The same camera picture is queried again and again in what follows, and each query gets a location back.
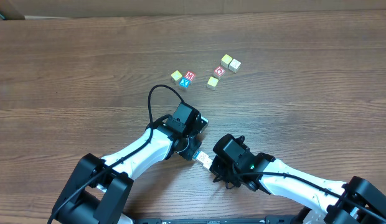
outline blue object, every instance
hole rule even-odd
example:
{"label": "blue object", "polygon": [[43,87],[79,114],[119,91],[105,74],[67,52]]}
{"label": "blue object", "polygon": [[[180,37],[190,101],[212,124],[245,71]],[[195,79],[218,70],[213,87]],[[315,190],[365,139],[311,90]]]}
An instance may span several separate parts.
{"label": "blue object", "polygon": [[179,87],[187,89],[189,85],[191,84],[191,81],[188,80],[187,78],[182,78],[181,81],[179,82]]}

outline table surface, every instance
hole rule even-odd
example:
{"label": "table surface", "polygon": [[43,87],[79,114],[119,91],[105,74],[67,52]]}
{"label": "table surface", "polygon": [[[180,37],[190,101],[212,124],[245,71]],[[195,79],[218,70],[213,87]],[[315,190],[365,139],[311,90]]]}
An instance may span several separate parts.
{"label": "table surface", "polygon": [[[217,90],[224,54],[242,62]],[[325,179],[358,175],[386,195],[386,11],[116,17],[0,22],[0,223],[46,223],[78,160],[142,135],[147,97],[196,72],[186,102],[209,120],[201,150],[224,134]],[[153,95],[154,117],[179,103]],[[175,155],[133,185],[133,218],[296,214],[292,200],[226,190]],[[91,190],[95,195],[101,194]]]}

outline cube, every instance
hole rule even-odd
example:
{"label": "cube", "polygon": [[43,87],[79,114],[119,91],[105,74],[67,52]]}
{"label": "cube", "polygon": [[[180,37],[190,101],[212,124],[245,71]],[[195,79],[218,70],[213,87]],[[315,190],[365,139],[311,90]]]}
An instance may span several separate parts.
{"label": "cube", "polygon": [[179,80],[181,80],[182,74],[176,70],[174,73],[171,74],[171,80],[175,83],[178,84]]}
{"label": "cube", "polygon": [[191,84],[190,80],[188,80],[187,78],[182,78],[181,82],[179,82],[179,88],[181,90],[185,90],[186,91],[190,84]]}
{"label": "cube", "polygon": [[210,77],[210,80],[208,80],[207,82],[207,88],[215,90],[215,87],[217,86],[218,82],[219,80],[217,80],[216,78]]}
{"label": "cube", "polygon": [[225,54],[225,56],[221,59],[220,61],[220,64],[225,67],[225,68],[228,68],[229,66],[229,63],[233,60],[233,58],[227,54]]}
{"label": "cube", "polygon": [[214,70],[214,77],[220,80],[220,77],[222,77],[222,75],[225,75],[225,73],[226,73],[225,69],[223,69],[221,66],[218,66]]}
{"label": "cube", "polygon": [[195,73],[193,73],[191,71],[187,71],[186,75],[185,75],[185,78],[187,78],[191,82],[191,84],[192,84],[193,81],[195,80]]}
{"label": "cube", "polygon": [[236,73],[241,65],[242,65],[241,62],[239,62],[236,59],[233,59],[232,62],[230,62],[230,64],[229,64],[229,70],[231,70],[232,72]]}

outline black cable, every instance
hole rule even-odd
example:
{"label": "black cable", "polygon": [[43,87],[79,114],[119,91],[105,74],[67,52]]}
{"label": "black cable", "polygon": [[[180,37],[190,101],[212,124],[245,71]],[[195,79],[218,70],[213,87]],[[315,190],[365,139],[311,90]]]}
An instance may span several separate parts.
{"label": "black cable", "polygon": [[251,173],[237,174],[237,175],[234,175],[234,176],[239,178],[239,177],[243,177],[243,176],[247,176],[247,175],[273,175],[273,176],[289,177],[289,178],[292,178],[292,179],[299,180],[299,181],[301,181],[301,182],[303,182],[305,184],[308,184],[308,185],[310,185],[310,186],[312,186],[312,187],[314,187],[314,188],[316,188],[316,189],[318,189],[320,191],[323,191],[324,193],[326,193],[326,195],[329,194],[329,195],[332,195],[332,196],[334,196],[334,197],[336,197],[336,198],[338,198],[338,199],[340,199],[340,200],[342,200],[344,202],[347,202],[348,204],[350,204],[352,206],[355,206],[358,209],[362,210],[366,214],[368,214],[370,216],[373,216],[374,218],[376,218],[376,219],[386,223],[386,219],[385,218],[383,218],[380,215],[370,211],[369,209],[367,209],[367,208],[365,208],[365,207],[363,207],[363,206],[361,206],[361,205],[359,205],[359,204],[349,200],[348,198],[345,198],[345,197],[343,197],[343,196],[341,196],[339,194],[336,194],[336,193],[330,191],[329,189],[320,187],[320,186],[318,186],[318,185],[316,185],[316,184],[314,184],[314,183],[312,183],[312,182],[310,182],[308,180],[305,180],[305,179],[303,179],[301,177],[298,177],[298,176],[295,176],[295,175],[291,175],[291,174],[276,173],[276,172],[251,172]]}
{"label": "black cable", "polygon": [[59,211],[67,204],[69,203],[69,201],[71,201],[71,199],[76,196],[78,193],[80,193],[81,191],[83,191],[85,189],[85,187],[87,187],[88,185],[90,185],[93,181],[95,181],[97,178],[101,177],[103,174],[106,174],[107,172],[109,172],[110,170],[112,170],[113,167],[117,166],[118,164],[121,164],[122,162],[124,162],[125,160],[127,160],[128,158],[130,158],[131,156],[135,155],[137,152],[139,152],[140,150],[142,150],[145,146],[147,146],[150,141],[151,141],[151,138],[153,137],[153,116],[151,114],[151,94],[152,92],[158,88],[158,87],[164,87],[164,88],[167,88],[171,91],[173,91],[178,97],[179,99],[184,102],[184,100],[182,99],[182,97],[180,96],[180,94],[178,94],[178,92],[176,90],[174,90],[173,88],[167,86],[167,85],[155,85],[153,86],[153,88],[150,90],[149,92],[149,96],[148,96],[148,110],[149,110],[149,120],[150,120],[150,123],[149,123],[149,127],[151,128],[150,129],[150,135],[149,135],[149,138],[146,140],[146,142],[143,143],[143,145],[141,145],[139,148],[135,149],[133,152],[129,153],[128,155],[122,157],[121,159],[117,160],[116,162],[112,163],[110,166],[104,168],[102,171],[100,171],[99,173],[97,173],[96,175],[94,175],[93,177],[91,177],[91,179],[89,179],[85,184],[83,184],[79,189],[77,189],[71,196],[69,196],[68,199],[66,199],[63,204],[61,204],[61,206],[59,206],[58,209],[56,209],[56,211],[54,213],[52,213],[48,219],[48,224],[51,224],[53,219],[56,217],[56,215],[59,213]]}

